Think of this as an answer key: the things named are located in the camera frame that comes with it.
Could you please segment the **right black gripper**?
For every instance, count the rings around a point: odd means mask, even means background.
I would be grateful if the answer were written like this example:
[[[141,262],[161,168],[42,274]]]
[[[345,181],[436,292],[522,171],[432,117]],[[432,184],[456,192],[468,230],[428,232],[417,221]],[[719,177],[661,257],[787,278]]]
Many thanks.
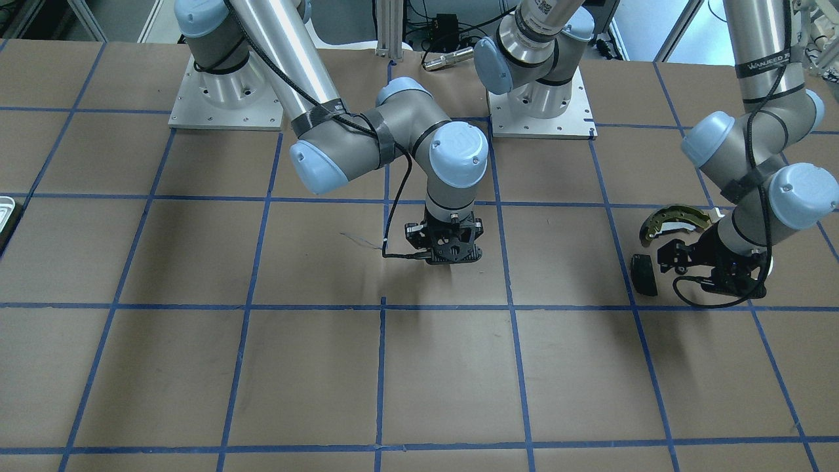
[[[425,260],[429,265],[471,263],[482,257],[475,240],[484,233],[484,226],[473,212],[464,217],[454,213],[448,223],[426,212],[421,223],[405,224],[404,233],[417,250],[410,259]]]

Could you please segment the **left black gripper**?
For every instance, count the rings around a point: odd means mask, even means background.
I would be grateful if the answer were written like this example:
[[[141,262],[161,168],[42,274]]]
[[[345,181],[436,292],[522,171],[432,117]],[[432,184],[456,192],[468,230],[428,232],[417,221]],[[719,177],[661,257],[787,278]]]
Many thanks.
[[[710,277],[701,282],[704,292],[758,299],[767,293],[764,282],[751,277],[755,269],[766,263],[766,255],[740,255],[728,250],[717,227],[705,231],[692,245],[681,239],[669,241],[659,248],[657,263],[660,272],[675,271],[677,275],[685,275],[689,266],[711,266]]]

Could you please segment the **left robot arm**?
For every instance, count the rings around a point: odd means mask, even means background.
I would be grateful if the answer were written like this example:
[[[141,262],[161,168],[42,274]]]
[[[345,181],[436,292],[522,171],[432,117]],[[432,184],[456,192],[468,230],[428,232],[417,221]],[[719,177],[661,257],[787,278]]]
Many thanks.
[[[673,284],[691,281],[704,292],[731,296],[732,305],[763,298],[776,244],[818,224],[837,207],[837,181],[809,163],[786,165],[780,155],[821,123],[824,102],[806,88],[806,30],[813,1],[723,3],[744,114],[716,111],[683,138],[681,149],[734,210],[687,245],[658,250],[660,271]],[[495,35],[474,47],[485,89],[504,95],[526,90],[535,114],[537,94],[558,104],[579,62],[573,40],[587,42],[593,19],[579,1],[522,1],[503,16]]]

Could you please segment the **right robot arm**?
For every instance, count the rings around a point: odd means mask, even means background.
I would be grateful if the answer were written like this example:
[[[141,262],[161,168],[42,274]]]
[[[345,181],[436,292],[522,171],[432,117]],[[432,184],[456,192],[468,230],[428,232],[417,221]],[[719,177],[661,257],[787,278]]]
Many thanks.
[[[230,77],[238,102],[272,87],[297,137],[290,158],[317,195],[336,190],[404,156],[427,177],[423,220],[404,233],[429,265],[482,257],[473,213],[488,164],[488,141],[473,125],[453,121],[411,77],[380,90],[376,105],[347,110],[305,27],[307,1],[177,1],[174,15],[206,78]]]

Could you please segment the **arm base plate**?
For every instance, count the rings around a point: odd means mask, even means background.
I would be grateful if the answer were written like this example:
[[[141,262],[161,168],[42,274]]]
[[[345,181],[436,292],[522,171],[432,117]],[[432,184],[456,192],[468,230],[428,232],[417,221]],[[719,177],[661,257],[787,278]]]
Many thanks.
[[[242,69],[227,75],[195,71],[189,57],[168,125],[204,130],[280,131],[284,110],[254,52]]]
[[[559,87],[530,83],[486,96],[495,137],[588,140],[598,135],[579,69]]]

